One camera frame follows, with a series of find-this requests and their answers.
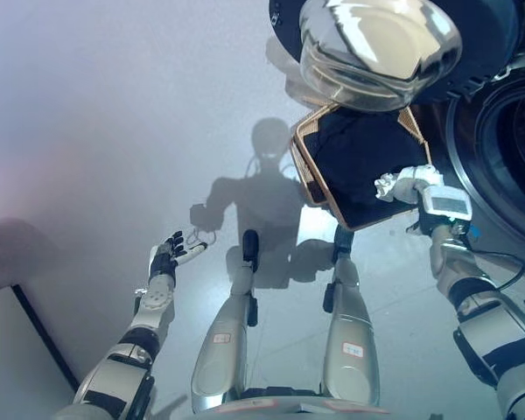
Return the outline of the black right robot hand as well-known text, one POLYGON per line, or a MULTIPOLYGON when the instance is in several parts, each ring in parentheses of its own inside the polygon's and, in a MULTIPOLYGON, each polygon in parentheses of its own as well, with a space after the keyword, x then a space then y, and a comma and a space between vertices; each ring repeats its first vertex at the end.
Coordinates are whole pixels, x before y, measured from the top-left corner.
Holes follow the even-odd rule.
POLYGON ((395 197, 416 204, 418 222, 413 232, 431 236, 434 229, 447 226, 452 235, 465 235, 473 218, 468 193, 447 185, 444 176, 433 165, 406 167, 397 176, 395 197))

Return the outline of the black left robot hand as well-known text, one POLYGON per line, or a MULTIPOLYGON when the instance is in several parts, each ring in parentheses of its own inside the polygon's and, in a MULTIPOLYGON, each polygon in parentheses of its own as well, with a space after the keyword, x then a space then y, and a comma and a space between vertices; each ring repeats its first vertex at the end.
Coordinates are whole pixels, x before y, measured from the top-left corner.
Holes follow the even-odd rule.
POLYGON ((205 241, 188 242, 182 230, 176 231, 150 250, 149 279, 168 275, 175 278, 175 269, 190 262, 207 249, 205 241))

